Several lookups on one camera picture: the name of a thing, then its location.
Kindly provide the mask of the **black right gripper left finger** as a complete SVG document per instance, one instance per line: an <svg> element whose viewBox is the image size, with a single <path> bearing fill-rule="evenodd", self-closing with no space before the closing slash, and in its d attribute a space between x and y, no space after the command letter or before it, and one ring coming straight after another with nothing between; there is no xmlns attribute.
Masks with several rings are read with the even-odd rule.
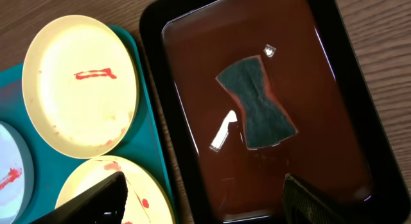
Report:
<svg viewBox="0 0 411 224"><path fill-rule="evenodd" d="M127 183L116 172L33 224L120 224L127 201Z"/></svg>

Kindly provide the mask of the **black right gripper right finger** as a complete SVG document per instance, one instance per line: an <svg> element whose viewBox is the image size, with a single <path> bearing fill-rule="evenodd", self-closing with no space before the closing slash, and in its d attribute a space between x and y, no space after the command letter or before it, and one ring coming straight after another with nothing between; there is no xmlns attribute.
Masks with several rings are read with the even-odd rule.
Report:
<svg viewBox="0 0 411 224"><path fill-rule="evenodd" d="M341 206L321 190L291 173L284 178L282 204L289 224L347 223Z"/></svg>

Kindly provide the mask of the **yellow plate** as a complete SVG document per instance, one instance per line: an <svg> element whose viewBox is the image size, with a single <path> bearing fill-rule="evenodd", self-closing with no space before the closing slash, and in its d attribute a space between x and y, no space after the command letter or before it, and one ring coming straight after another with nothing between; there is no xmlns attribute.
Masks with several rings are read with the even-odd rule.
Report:
<svg viewBox="0 0 411 224"><path fill-rule="evenodd" d="M113 149L136 114L134 61L105 24L67 15L45 25L22 68L22 94L38 134L56 151L89 159Z"/></svg>
<svg viewBox="0 0 411 224"><path fill-rule="evenodd" d="M141 166L112 155L94 157L79 165L64 183L55 207L60 207L118 171L124 173L128 189L122 223L176 222L171 203L158 181Z"/></svg>

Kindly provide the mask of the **light blue plate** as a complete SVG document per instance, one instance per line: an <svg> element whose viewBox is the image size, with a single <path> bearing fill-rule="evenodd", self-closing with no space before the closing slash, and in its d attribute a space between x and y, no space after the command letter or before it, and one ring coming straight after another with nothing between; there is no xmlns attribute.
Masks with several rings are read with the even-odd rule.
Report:
<svg viewBox="0 0 411 224"><path fill-rule="evenodd" d="M34 188L34 168L21 134L1 122L1 223L13 223L27 208Z"/></svg>

